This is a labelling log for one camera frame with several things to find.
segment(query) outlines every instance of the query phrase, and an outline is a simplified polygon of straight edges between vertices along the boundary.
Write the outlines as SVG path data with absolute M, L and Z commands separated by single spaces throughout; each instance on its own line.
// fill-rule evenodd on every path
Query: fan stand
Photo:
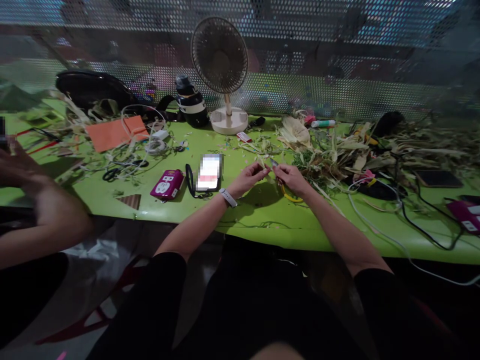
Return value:
M 210 114 L 213 130 L 222 135 L 236 135 L 249 125 L 249 115 L 239 107 L 232 107 L 230 94 L 224 94 L 225 106 Z

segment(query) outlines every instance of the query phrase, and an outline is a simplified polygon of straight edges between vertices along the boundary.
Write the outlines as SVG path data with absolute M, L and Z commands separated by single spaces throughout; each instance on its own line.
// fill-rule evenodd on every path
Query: scissors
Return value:
M 276 162 L 275 160 L 273 160 L 272 158 L 270 158 L 270 161 L 271 161 L 271 167 L 272 168 L 277 167 L 279 165 L 279 163 Z M 287 200 L 291 201 L 292 203 L 303 202 L 303 200 L 301 198 L 296 199 L 296 198 L 291 197 L 289 194 L 287 194 L 287 192 L 285 191 L 285 184 L 281 179 L 278 179 L 278 186 L 281 187 L 281 192 L 282 192 L 283 196 L 287 198 Z
M 113 169 L 108 170 L 105 174 L 102 176 L 102 180 L 111 183 L 112 181 L 115 180 L 118 174 L 122 172 L 123 168 L 129 167 L 129 166 L 135 166 L 137 168 L 145 168 L 149 165 L 148 161 L 143 161 L 143 160 L 135 160 L 132 162 L 115 162 L 113 161 L 113 164 L 120 165 L 121 167 L 116 167 Z

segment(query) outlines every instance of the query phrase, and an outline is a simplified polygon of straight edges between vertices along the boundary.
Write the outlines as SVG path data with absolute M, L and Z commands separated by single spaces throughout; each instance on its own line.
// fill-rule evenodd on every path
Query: desk fan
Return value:
M 244 131 L 248 114 L 230 103 L 230 94 L 242 86 L 249 67 L 247 47 L 237 28 L 216 16 L 200 21 L 191 38 L 191 59 L 203 82 L 225 98 L 225 107 L 210 114 L 213 129 L 223 135 Z

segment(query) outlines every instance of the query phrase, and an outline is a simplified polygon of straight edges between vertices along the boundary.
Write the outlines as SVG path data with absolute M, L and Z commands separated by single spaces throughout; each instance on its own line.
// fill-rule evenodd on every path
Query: phone lanyard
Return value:
M 186 176 L 186 184 L 188 185 L 188 191 L 190 191 L 190 195 L 195 199 L 204 199 L 211 197 L 214 193 L 207 191 L 200 195 L 195 194 L 195 187 L 194 187 L 194 174 L 192 173 L 192 168 L 189 164 L 185 164 L 185 176 Z

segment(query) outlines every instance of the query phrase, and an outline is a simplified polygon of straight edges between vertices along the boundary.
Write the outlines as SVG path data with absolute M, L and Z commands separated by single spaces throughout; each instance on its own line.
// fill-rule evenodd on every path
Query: black water bottle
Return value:
M 208 125 L 210 118 L 204 97 L 187 75 L 179 75 L 176 78 L 176 91 L 178 92 L 176 102 L 186 122 L 193 128 Z

